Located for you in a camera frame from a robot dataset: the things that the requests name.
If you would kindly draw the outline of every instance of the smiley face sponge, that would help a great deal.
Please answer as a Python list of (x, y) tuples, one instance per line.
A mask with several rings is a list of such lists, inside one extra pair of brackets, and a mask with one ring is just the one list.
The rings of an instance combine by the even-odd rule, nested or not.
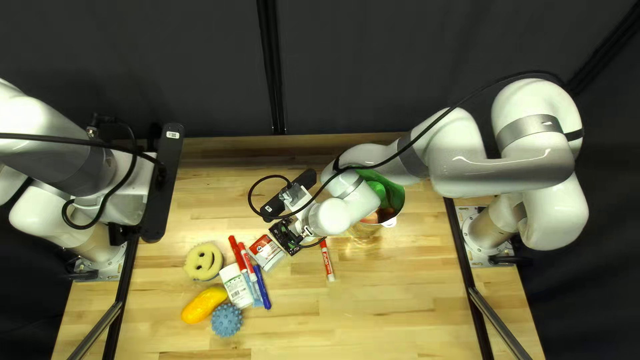
[(215, 244), (201, 243), (187, 253), (182, 268), (193, 280), (209, 281), (218, 276), (222, 262), (222, 252)]

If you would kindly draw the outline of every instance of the red marker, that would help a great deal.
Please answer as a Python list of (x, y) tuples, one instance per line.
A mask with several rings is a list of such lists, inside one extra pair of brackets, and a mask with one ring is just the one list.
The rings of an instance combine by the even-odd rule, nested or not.
[(253, 271), (253, 265), (251, 264), (251, 259), (249, 259), (249, 253), (246, 251), (246, 248), (244, 247), (244, 243), (239, 242), (238, 248), (240, 249), (240, 255), (242, 255), (244, 259), (244, 264), (246, 265), (247, 270), (249, 270), (249, 280), (251, 280), (251, 282), (258, 281), (258, 277), (255, 275), (255, 272)]
[(240, 254), (240, 249), (238, 248), (238, 244), (236, 243), (236, 237), (231, 235), (229, 236), (229, 245), (231, 245), (231, 250), (234, 251), (234, 255), (236, 256), (236, 262), (238, 263), (238, 267), (241, 272), (246, 272), (246, 265), (244, 264), (244, 259), (242, 254)]
[(324, 269), (326, 270), (326, 279), (330, 282), (335, 281), (335, 275), (333, 274), (333, 268), (331, 267), (331, 260), (329, 259), (329, 249), (326, 248), (326, 241), (323, 240), (320, 243), (320, 248), (322, 250)]

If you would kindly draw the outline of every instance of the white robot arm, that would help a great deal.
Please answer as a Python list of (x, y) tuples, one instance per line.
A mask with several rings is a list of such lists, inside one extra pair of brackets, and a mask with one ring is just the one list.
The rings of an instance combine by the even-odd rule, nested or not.
[[(380, 163), (445, 110), (388, 146), (366, 143), (350, 148), (339, 157), (339, 168)], [(582, 122), (571, 97), (549, 81), (515, 81), (494, 100), (492, 127), (500, 159), (487, 158), (475, 120), (456, 108), (376, 171), (400, 185), (429, 177), (433, 189), (444, 197), (499, 195), (470, 226), (470, 237), (480, 248), (494, 249), (518, 232), (536, 250), (571, 243), (588, 218), (587, 203), (573, 172), (582, 145)], [(334, 174), (332, 162), (322, 172), (321, 182)], [(311, 237), (339, 234), (380, 205), (354, 170), (338, 175), (326, 189), (334, 198), (298, 213), (299, 220), (291, 226), (293, 233)], [(309, 199), (310, 195), (297, 196), (297, 201), (286, 200), (285, 205), (295, 211)]]
[[(2, 79), (0, 133), (99, 141), (44, 102)], [(10, 212), (11, 224), (75, 252), (94, 270), (117, 267), (124, 253), (122, 247), (110, 245), (106, 223), (136, 225), (140, 222), (153, 164), (137, 161), (129, 180), (106, 203), (100, 222), (87, 229), (67, 225), (61, 210), (66, 201), (73, 198), (68, 218), (79, 225), (89, 223), (105, 194), (125, 177), (131, 157), (131, 154), (97, 146), (0, 138), (0, 204), (4, 204), (27, 177), (33, 178)]]

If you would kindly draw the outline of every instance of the black backdrop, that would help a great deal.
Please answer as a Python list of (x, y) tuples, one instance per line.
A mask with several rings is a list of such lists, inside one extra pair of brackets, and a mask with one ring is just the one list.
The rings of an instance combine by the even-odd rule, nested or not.
[(576, 173), (589, 221), (569, 246), (524, 249), (520, 269), (549, 359), (635, 359), (640, 336), (640, 34), (577, 97), (585, 129)]
[[(632, 3), (279, 1), (288, 132), (402, 131), (510, 72), (539, 68), (569, 80)], [(272, 119), (258, 18), (253, 1), (7, 2), (0, 78), (81, 125), (99, 111), (132, 123), (140, 137), (168, 121), (184, 123), (189, 136), (266, 135)], [(629, 164), (638, 155), (639, 42), (577, 97), (587, 132), (577, 164), (591, 208), (586, 230), (565, 249), (532, 252), (535, 265), (521, 269), (549, 359), (634, 354), (640, 311), (628, 289), (640, 267), (633, 262), (637, 211), (629, 206), (637, 204), (631, 189), (639, 179)], [(469, 109), (485, 134), (491, 99)], [(1, 270), (13, 274), (29, 262), (52, 270), (20, 278), (48, 294), (46, 311), (3, 296), (0, 357), (6, 344), (18, 344), (8, 339), (33, 336), (41, 346), (22, 358), (43, 358), (55, 340), (47, 322), (63, 311), (68, 283), (57, 283), (54, 249), (0, 216)], [(34, 296), (24, 285), (7, 291), (14, 300)]]

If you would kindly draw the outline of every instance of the blue spiky ball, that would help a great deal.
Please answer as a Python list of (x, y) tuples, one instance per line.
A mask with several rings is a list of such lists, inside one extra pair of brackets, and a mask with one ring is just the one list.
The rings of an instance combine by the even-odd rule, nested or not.
[(221, 338), (235, 335), (242, 325), (240, 309), (232, 304), (222, 304), (211, 316), (211, 329)]

